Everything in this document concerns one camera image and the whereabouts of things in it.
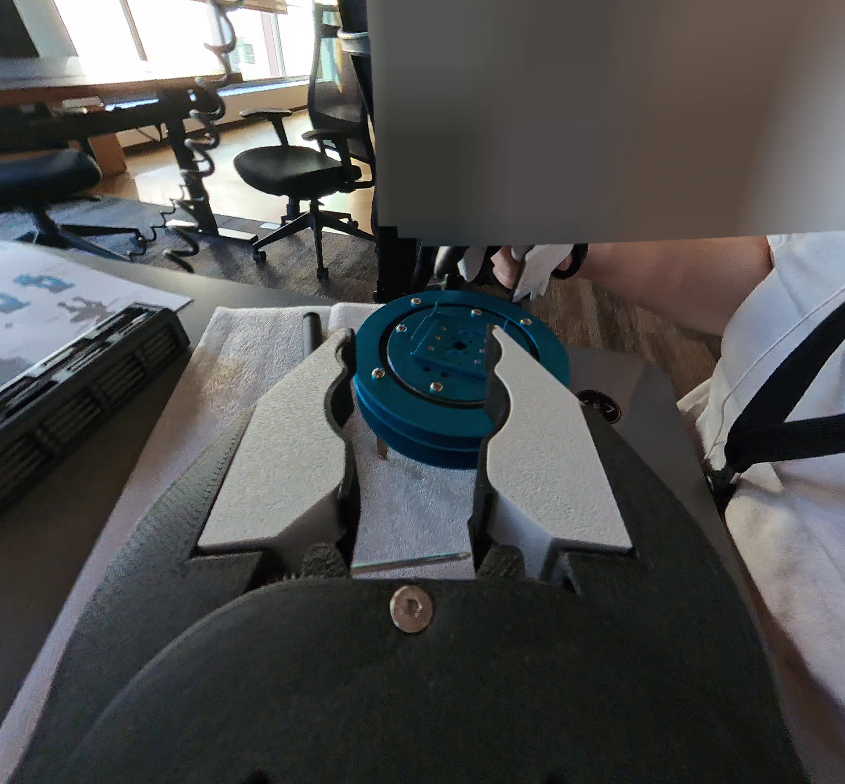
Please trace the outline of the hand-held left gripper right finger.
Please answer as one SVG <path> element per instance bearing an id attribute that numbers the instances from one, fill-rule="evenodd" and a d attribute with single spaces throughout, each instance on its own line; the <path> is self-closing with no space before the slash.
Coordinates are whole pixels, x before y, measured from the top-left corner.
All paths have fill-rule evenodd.
<path id="1" fill-rule="evenodd" d="M 633 544 L 574 394 L 499 326 L 488 327 L 492 430 L 482 441 L 469 519 L 473 563 L 512 546 L 546 579 L 558 552 L 624 555 Z"/>

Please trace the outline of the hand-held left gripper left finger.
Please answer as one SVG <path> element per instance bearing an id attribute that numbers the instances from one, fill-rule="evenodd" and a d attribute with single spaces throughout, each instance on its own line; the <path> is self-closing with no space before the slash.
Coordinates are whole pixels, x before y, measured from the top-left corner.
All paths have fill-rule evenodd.
<path id="1" fill-rule="evenodd" d="M 355 334 L 332 332 L 256 403 L 197 548 L 267 551 L 285 572 L 310 546 L 337 546 L 352 561 L 360 521 L 353 447 Z"/>

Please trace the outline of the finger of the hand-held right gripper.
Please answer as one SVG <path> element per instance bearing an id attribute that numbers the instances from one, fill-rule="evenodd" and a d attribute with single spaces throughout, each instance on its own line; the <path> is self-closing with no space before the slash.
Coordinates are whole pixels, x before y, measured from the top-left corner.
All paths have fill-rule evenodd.
<path id="1" fill-rule="evenodd" d="M 551 274 L 562 262 L 562 246 L 514 245 L 512 257 L 519 267 L 512 288 L 512 301 L 533 301 L 545 293 Z"/>
<path id="2" fill-rule="evenodd" d="M 462 256 L 462 278 L 467 283 L 494 284 L 492 257 L 497 253 L 497 246 L 468 247 Z"/>

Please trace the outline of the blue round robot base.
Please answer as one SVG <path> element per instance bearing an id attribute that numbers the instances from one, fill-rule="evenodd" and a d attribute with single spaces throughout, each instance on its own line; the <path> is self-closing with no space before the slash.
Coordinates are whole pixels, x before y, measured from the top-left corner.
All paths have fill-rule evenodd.
<path id="1" fill-rule="evenodd" d="M 415 293 L 357 329 L 354 388 L 367 425 L 417 462 L 475 469 L 492 430 L 486 339 L 498 326 L 563 385 L 569 357 L 554 332 L 517 304 L 482 293 Z"/>

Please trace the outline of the person's right forearm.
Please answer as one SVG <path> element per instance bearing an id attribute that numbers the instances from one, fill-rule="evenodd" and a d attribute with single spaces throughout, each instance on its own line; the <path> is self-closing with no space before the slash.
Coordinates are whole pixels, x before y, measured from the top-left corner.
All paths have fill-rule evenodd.
<path id="1" fill-rule="evenodd" d="M 772 271 L 766 237 L 589 246 L 578 276 L 674 324 L 722 335 Z"/>

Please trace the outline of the round black desk grommet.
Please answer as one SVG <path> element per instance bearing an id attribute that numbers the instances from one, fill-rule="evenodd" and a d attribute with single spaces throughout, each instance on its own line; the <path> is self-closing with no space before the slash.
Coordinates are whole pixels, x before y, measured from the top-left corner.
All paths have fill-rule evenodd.
<path id="1" fill-rule="evenodd" d="M 591 407 L 601 414 L 610 424 L 616 424 L 622 417 L 618 402 L 601 390 L 584 388 L 576 393 L 577 399 L 586 407 Z"/>

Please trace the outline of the black desk leg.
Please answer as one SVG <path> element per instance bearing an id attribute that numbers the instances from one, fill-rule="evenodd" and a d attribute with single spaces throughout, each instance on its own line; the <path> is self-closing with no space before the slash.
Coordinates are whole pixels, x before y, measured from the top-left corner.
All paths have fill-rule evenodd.
<path id="1" fill-rule="evenodd" d="M 402 237 L 397 227 L 379 227 L 376 234 L 378 277 L 375 304 L 387 304 L 411 291 L 419 239 Z"/>

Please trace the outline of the grey desk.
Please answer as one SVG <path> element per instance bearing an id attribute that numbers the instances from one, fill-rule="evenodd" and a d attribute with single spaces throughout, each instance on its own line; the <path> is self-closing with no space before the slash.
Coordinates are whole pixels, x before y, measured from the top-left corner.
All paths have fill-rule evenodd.
<path id="1" fill-rule="evenodd" d="M 637 356 L 567 346 L 573 388 L 622 409 L 616 429 L 702 524 L 714 515 L 669 378 Z M 211 385 L 209 351 L 169 367 L 27 494 L 2 508 L 2 746 L 25 741 L 80 605 L 133 524 L 232 417 Z"/>

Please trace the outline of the person's right hand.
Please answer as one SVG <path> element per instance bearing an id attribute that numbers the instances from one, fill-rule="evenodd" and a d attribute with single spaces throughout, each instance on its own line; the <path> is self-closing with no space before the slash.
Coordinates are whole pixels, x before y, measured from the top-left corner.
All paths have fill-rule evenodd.
<path id="1" fill-rule="evenodd" d="M 513 256 L 512 246 L 502 246 L 492 257 L 492 275 L 504 288 L 512 290 L 518 281 L 521 262 Z"/>

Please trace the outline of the black screwdriver bit case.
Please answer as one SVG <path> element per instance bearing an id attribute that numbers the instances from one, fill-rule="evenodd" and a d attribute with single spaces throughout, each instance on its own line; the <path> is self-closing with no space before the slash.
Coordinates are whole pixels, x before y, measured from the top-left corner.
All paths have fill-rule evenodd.
<path id="1" fill-rule="evenodd" d="M 1 504 L 15 504 L 188 348 L 170 308 L 131 304 L 2 387 Z"/>

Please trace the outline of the open instruction booklet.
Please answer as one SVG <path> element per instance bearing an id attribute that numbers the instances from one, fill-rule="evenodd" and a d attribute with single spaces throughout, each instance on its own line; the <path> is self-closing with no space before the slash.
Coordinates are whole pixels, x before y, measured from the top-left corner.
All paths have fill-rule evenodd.
<path id="1" fill-rule="evenodd" d="M 130 304 L 178 311 L 191 298 L 130 282 L 24 243 L 1 245 L 1 380 Z"/>

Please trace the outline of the black armless office chair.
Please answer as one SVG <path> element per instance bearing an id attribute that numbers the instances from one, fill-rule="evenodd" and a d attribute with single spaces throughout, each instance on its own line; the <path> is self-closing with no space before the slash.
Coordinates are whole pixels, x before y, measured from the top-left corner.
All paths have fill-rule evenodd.
<path id="1" fill-rule="evenodd" d="M 32 216 L 35 232 L 22 242 L 55 249 L 77 249 L 111 260 L 131 262 L 133 254 L 121 255 L 91 242 L 89 237 L 132 234 L 138 229 L 79 224 L 58 225 L 48 207 L 73 198 L 102 180 L 100 166 L 82 150 L 55 150 L 45 156 L 11 159 L 1 163 L 1 210 L 22 210 Z"/>

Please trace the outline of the dark monitor screen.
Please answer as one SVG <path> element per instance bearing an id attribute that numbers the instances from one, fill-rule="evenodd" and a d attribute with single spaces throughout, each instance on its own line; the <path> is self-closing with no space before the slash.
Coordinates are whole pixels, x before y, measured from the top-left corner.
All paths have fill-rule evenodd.
<path id="1" fill-rule="evenodd" d="M 36 59 L 39 52 L 14 0 L 0 0 L 0 52 L 2 59 Z"/>

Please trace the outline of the yellow-handled screwdriver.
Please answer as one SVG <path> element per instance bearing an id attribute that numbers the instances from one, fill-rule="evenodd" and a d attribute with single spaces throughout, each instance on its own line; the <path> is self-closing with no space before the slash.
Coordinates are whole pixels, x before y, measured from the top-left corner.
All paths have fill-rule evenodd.
<path id="1" fill-rule="evenodd" d="M 353 576 L 369 575 L 375 572 L 389 572 L 405 568 L 419 568 L 426 566 L 436 566 L 441 564 L 450 564 L 457 561 L 463 561 L 471 558 L 471 553 L 436 553 L 428 554 L 421 557 L 402 558 L 388 561 L 368 561 L 360 564 L 353 564 L 350 567 L 350 572 Z"/>

